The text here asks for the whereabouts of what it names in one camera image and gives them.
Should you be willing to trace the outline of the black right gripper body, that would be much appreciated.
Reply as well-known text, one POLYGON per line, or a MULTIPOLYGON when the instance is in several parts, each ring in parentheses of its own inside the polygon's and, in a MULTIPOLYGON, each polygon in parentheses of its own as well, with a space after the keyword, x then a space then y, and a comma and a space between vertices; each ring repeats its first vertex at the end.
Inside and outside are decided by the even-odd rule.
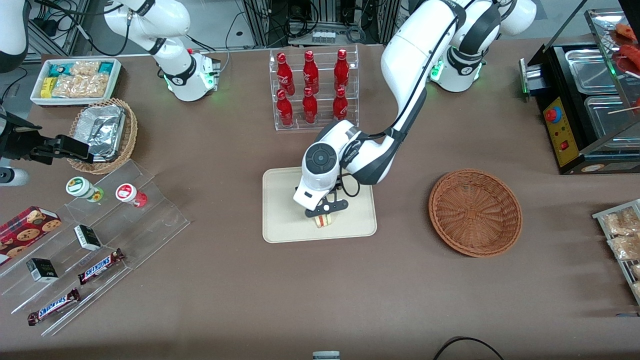
POLYGON ((57 158, 52 137, 42 136, 40 125, 18 117, 11 112, 1 114, 0 155, 9 160, 35 161, 51 165, 57 158))

